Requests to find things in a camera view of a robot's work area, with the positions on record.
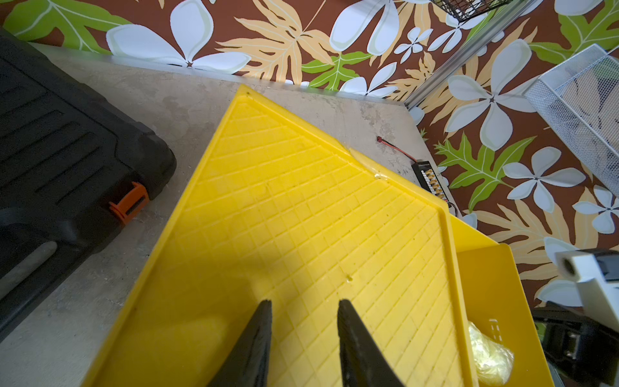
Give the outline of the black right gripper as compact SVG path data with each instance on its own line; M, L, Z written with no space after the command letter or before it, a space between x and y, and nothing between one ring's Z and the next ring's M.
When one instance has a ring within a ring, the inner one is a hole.
M618 385L618 332L583 311L549 302L531 311L546 359L583 386Z

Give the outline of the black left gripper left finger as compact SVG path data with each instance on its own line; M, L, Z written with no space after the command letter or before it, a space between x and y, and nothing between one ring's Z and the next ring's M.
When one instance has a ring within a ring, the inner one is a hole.
M266 386L272 340L272 302L263 300L208 386Z

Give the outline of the yellow plastic drawer cabinet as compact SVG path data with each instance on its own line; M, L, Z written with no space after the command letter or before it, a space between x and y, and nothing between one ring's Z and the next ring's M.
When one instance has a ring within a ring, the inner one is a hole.
M475 386L447 205L241 86L85 376L204 386L260 302L270 386L339 386L351 301L408 386Z

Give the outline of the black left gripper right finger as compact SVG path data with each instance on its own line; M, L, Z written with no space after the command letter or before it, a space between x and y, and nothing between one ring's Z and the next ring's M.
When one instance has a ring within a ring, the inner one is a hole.
M343 386L403 386L350 300L339 301L337 317Z

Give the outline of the yellow trash bag roll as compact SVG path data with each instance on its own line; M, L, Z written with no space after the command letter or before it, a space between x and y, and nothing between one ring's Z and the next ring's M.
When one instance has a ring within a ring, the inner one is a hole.
M480 383L506 385L514 369L514 354L484 335L473 322L468 323L472 354Z

